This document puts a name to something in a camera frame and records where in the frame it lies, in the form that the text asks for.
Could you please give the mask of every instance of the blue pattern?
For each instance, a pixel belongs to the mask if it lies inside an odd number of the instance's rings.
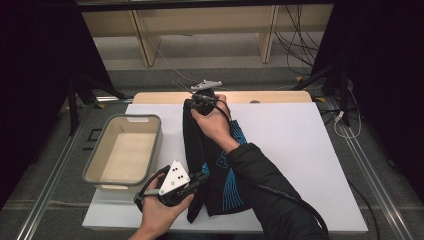
[[[244,202],[241,200],[237,191],[236,176],[233,172],[233,169],[231,169],[228,173],[227,181],[225,182],[222,204],[224,211],[244,205]]]

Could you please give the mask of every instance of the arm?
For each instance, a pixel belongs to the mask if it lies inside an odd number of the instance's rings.
[[[217,95],[226,101],[223,95]],[[227,114],[225,104],[218,102]],[[278,168],[254,144],[239,145],[229,133],[229,126],[218,110],[203,116],[192,110],[192,116],[206,136],[214,140],[227,154],[227,161],[241,178],[259,185],[300,195]],[[317,221],[306,209],[285,198],[250,187],[249,203],[262,225],[267,239],[328,239]]]

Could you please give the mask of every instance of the hand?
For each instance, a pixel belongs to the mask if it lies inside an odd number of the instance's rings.
[[[156,188],[158,178],[152,181],[147,187],[148,190]],[[172,226],[175,219],[188,208],[193,197],[193,194],[187,196],[180,204],[174,207],[165,206],[157,197],[145,197],[141,225],[130,239],[154,240],[164,234]]]
[[[222,109],[225,114],[229,116],[230,110],[226,106],[227,97],[221,94],[217,94],[216,97],[218,97],[217,107]],[[230,126],[228,125],[227,118],[217,109],[213,109],[212,112],[206,116],[192,109],[191,115],[197,121],[203,133],[214,140],[225,152],[228,153],[239,146],[237,141],[230,135]]]

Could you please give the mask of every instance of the person's right hand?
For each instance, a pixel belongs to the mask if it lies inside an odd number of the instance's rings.
[[[217,94],[217,107],[222,109],[227,116],[230,115],[230,110],[227,108],[227,97]],[[230,135],[230,126],[227,118],[217,109],[213,109],[208,115],[203,116],[197,110],[192,109],[191,115],[197,121],[197,124],[202,129],[203,133],[214,140],[225,152],[230,152],[239,144]]]

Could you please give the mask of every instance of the plastic container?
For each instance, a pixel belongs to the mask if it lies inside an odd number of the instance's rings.
[[[114,115],[103,128],[83,178],[105,190],[139,191],[156,170],[161,143],[158,116]]]

